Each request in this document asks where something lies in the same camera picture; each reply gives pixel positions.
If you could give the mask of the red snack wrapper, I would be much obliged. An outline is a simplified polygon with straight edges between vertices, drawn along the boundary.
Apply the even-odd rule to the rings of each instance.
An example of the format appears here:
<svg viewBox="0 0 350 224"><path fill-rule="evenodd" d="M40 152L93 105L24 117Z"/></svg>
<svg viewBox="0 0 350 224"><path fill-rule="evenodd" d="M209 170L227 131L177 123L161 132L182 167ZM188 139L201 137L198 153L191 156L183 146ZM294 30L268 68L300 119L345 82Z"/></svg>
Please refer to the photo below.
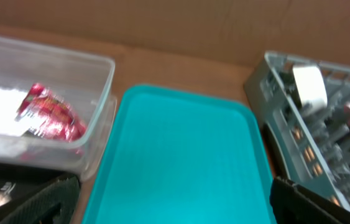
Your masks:
<svg viewBox="0 0 350 224"><path fill-rule="evenodd" d="M87 129L71 104L41 83L31 86L15 120L33 136L65 142L78 140Z"/></svg>

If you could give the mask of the white bowl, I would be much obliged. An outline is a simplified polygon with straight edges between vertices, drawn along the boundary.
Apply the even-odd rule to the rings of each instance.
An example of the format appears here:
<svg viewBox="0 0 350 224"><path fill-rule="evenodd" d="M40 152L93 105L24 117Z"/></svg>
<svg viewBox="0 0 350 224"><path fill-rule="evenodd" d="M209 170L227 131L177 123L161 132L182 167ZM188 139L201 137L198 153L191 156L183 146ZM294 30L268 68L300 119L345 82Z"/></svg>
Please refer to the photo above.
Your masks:
<svg viewBox="0 0 350 224"><path fill-rule="evenodd" d="M325 83L317 65L296 65L292 68L292 73L302 106L311 105L308 114L327 107Z"/></svg>

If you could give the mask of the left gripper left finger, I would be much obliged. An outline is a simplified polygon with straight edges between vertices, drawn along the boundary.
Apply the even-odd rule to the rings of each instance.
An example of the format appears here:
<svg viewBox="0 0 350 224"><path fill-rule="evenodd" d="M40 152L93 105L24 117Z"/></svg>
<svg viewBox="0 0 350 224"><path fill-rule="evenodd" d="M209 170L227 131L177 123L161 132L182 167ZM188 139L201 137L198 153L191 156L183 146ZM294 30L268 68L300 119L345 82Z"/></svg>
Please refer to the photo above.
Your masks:
<svg viewBox="0 0 350 224"><path fill-rule="evenodd" d="M0 224L69 224L80 197L80 183L63 174L0 206Z"/></svg>

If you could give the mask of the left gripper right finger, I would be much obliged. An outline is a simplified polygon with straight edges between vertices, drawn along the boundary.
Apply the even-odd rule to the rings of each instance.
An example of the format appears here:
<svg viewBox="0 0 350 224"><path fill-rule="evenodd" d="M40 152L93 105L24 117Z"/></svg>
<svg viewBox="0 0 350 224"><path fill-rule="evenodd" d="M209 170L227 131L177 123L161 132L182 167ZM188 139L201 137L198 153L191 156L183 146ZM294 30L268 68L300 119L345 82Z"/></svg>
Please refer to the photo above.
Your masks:
<svg viewBox="0 0 350 224"><path fill-rule="evenodd" d="M350 212L288 179L276 177L270 205L278 224L350 224Z"/></svg>

